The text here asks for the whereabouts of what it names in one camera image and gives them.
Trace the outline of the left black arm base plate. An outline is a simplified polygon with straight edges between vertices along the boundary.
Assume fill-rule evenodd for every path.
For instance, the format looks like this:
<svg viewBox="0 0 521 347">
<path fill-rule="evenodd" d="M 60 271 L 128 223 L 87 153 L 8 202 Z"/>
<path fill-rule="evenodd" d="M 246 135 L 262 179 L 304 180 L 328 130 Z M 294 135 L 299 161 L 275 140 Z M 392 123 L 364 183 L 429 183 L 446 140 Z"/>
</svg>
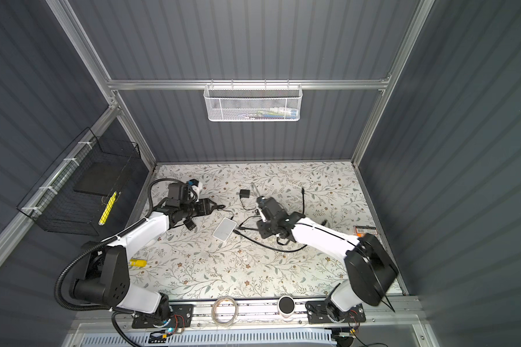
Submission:
<svg viewBox="0 0 521 347">
<path fill-rule="evenodd" d="M 166 315 L 139 313 L 133 318 L 133 329 L 174 329 L 189 328 L 194 306 L 192 304 L 171 304 Z"/>
</svg>

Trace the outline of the white network switch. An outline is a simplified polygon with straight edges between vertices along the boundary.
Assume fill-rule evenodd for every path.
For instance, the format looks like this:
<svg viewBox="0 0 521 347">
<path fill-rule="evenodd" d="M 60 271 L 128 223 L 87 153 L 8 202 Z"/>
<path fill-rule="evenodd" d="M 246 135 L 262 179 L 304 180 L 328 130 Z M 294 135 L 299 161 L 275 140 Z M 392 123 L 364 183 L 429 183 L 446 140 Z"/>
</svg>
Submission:
<svg viewBox="0 0 521 347">
<path fill-rule="evenodd" d="M 229 218 L 223 218 L 220 224 L 215 228 L 212 236 L 219 241 L 226 242 L 236 227 L 236 221 Z"/>
</svg>

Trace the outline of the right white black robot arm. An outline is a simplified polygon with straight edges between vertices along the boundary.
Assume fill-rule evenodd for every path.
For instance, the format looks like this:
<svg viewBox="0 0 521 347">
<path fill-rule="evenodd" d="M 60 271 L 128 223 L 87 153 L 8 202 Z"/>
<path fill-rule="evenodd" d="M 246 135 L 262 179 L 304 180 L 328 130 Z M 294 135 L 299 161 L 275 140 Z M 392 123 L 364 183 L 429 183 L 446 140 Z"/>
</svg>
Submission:
<svg viewBox="0 0 521 347">
<path fill-rule="evenodd" d="M 346 278 L 325 300 L 323 311 L 331 320 L 344 320 L 359 304 L 380 305 L 399 269 L 377 237 L 334 231 L 302 213 L 288 213 L 274 198 L 259 197 L 256 204 L 262 238 L 276 236 L 313 247 L 344 266 Z"/>
</svg>

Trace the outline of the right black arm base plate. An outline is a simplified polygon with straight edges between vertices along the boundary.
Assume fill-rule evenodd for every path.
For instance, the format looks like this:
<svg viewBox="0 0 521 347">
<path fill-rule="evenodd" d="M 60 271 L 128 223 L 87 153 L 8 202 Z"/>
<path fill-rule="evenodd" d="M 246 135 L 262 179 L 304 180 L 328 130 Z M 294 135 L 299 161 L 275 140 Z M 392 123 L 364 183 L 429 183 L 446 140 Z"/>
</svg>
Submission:
<svg viewBox="0 0 521 347">
<path fill-rule="evenodd" d="M 307 301 L 305 309 L 308 322 L 312 325 L 330 323 L 363 323 L 366 321 L 363 305 L 356 305 L 349 310 L 341 311 L 330 301 Z"/>
</svg>

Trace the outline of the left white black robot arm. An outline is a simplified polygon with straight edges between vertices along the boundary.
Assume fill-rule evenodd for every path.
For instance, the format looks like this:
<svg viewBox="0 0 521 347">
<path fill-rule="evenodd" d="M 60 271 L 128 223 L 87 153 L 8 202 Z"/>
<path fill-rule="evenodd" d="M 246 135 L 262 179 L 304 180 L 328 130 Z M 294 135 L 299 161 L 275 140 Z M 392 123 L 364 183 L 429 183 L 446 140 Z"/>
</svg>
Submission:
<svg viewBox="0 0 521 347">
<path fill-rule="evenodd" d="M 134 312 L 161 322 L 172 319 L 167 295 L 132 284 L 130 260 L 166 231 L 180 226 L 191 230 L 194 218 L 225 207 L 201 198 L 201 184 L 196 179 L 182 182 L 168 178 L 166 183 L 167 196 L 158 203 L 153 203 L 150 192 L 147 194 L 149 210 L 143 218 L 112 237 L 89 243 L 60 273 L 54 298 L 61 307 L 78 312 Z"/>
</svg>

